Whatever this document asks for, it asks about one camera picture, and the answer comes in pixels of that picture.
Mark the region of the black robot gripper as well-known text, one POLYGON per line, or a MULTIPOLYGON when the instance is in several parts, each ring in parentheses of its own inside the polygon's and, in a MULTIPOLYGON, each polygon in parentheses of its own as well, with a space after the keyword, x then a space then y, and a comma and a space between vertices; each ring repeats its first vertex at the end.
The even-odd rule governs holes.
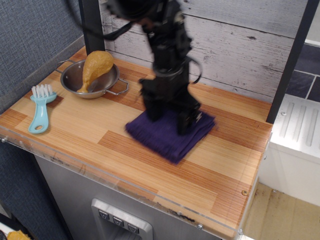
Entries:
POLYGON ((146 114, 152 121, 162 118, 169 108, 177 111, 177 132, 184 135, 199 119, 201 104, 189 93, 189 72, 158 74, 154 79, 142 78, 141 94, 146 114))

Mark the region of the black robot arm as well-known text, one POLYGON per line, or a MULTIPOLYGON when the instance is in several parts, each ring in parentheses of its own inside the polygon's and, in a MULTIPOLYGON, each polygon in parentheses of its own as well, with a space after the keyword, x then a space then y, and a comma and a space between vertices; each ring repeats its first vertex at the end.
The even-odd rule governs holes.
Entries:
POLYGON ((154 79, 140 79, 141 94, 151 121, 159 120, 168 106, 177 111, 177 132, 184 135, 200 117, 200 103, 189 93, 192 39, 188 36, 176 0, 107 0, 111 15, 127 20, 119 30, 104 35, 113 41, 139 24, 153 53, 154 79))

